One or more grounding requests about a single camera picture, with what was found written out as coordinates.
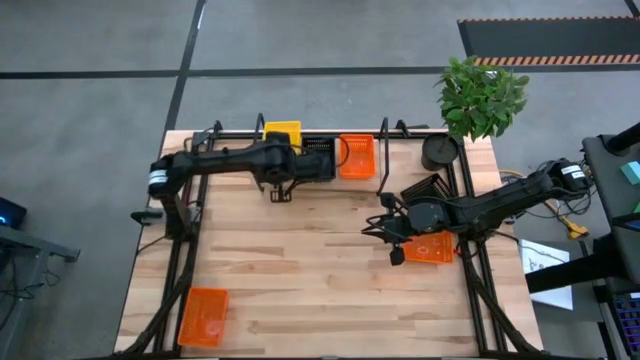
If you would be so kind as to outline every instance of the orange basket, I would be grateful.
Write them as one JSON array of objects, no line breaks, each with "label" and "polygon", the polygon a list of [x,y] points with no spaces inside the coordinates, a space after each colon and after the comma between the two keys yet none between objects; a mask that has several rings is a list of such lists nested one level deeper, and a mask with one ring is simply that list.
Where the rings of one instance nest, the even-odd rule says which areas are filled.
[{"label": "orange basket", "polygon": [[178,344],[208,348],[220,345],[228,299],[225,289],[191,288]]},{"label": "orange basket", "polygon": [[340,166],[340,175],[346,179],[368,179],[375,175],[373,135],[343,134],[340,138],[340,164],[345,161],[349,146],[349,157]]},{"label": "orange basket", "polygon": [[407,260],[453,264],[453,234],[450,232],[414,236],[411,240],[402,244]]}]

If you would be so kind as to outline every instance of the butcher block tabletop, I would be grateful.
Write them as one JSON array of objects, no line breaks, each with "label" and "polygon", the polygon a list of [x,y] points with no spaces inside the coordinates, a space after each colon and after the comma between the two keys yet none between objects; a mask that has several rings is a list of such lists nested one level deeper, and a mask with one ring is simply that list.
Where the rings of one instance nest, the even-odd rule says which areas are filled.
[{"label": "butcher block tabletop", "polygon": [[[169,131],[162,153],[181,150],[192,134]],[[214,148],[250,143],[216,140]],[[430,175],[420,164],[421,143],[389,140],[385,191],[399,194]],[[384,152],[377,145],[372,179],[338,174],[330,183],[299,186],[290,203],[271,203],[269,189],[260,193],[249,173],[209,177],[193,286],[227,289],[227,320],[218,348],[184,347],[182,356],[478,355],[460,259],[392,267],[390,246],[360,234],[365,218],[385,211],[376,197],[383,155],[378,152]],[[466,151],[476,194],[499,187],[491,141],[467,139]],[[454,168],[464,194],[457,161]],[[163,233],[164,225],[146,227],[139,246]],[[542,348],[516,243],[494,236],[487,251],[500,305],[526,339]],[[116,351],[131,345],[159,308],[170,252],[171,241],[162,240],[138,255]],[[482,309],[489,348],[495,349],[489,313]],[[176,317],[177,306],[169,318],[167,348]]]}]

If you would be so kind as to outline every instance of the concrete floor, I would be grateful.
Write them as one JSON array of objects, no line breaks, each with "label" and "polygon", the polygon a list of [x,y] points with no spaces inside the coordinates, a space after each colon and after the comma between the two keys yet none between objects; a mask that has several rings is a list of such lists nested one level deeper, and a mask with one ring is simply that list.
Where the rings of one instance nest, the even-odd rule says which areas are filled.
[{"label": "concrete floor", "polygon": [[[195,0],[0,0],[0,71],[177,69]],[[463,57],[455,20],[630,15],[623,0],[210,1],[192,68],[402,66]],[[638,121],[640,72],[530,74],[529,105],[494,141],[501,167],[530,171],[579,159],[587,135]],[[247,128],[301,119],[306,128],[377,127],[384,116],[440,126],[435,75],[190,79],[177,129],[222,120]],[[82,248],[77,264],[34,300],[20,359],[69,359],[112,350],[174,79],[0,81],[0,194],[29,208],[26,230]],[[534,138],[543,138],[544,143]],[[544,209],[536,209],[544,214]],[[578,219],[608,228],[594,202]],[[518,235],[561,241],[563,228],[530,216]],[[545,347],[603,356],[593,323],[538,311]]]}]

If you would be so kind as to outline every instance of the green plant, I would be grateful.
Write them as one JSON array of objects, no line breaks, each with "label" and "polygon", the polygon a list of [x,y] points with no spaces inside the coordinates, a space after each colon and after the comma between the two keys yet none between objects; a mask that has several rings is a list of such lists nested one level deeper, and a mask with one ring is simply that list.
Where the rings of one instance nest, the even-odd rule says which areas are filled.
[{"label": "green plant", "polygon": [[451,135],[500,136],[513,124],[513,116],[527,103],[528,76],[515,76],[498,66],[475,66],[476,57],[463,62],[450,58],[436,85],[444,84],[442,117]]}]

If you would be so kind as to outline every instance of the white paper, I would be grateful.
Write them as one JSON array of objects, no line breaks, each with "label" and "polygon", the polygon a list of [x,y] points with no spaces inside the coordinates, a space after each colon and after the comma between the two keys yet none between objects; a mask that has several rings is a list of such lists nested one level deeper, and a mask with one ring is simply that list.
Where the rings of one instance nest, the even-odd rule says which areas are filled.
[{"label": "white paper", "polygon": [[[562,262],[558,260],[562,260],[564,262],[568,262],[570,260],[569,253],[564,250],[554,249],[527,240],[520,240],[520,245],[522,267],[524,268],[525,274],[548,268],[550,266],[562,264]],[[538,254],[537,252],[527,248],[535,249],[542,254],[549,254],[553,257],[558,258],[558,260],[549,256]],[[541,291],[539,293],[531,294],[531,300],[551,306],[557,306],[567,310],[573,310],[571,286],[565,286],[563,288]]]}]

